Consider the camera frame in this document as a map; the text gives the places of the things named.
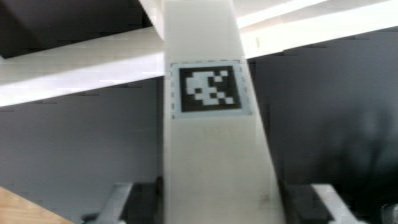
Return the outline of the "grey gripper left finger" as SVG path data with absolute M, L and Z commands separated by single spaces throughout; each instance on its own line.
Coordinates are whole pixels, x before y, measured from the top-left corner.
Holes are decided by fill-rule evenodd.
M 132 183 L 116 183 L 102 210 L 82 218 L 82 224 L 127 224 L 123 212 L 132 192 Z

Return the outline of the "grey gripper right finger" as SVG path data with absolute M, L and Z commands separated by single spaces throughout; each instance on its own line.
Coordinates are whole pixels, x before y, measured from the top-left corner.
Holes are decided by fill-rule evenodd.
M 287 184 L 283 196 L 289 224 L 363 224 L 331 184 Z

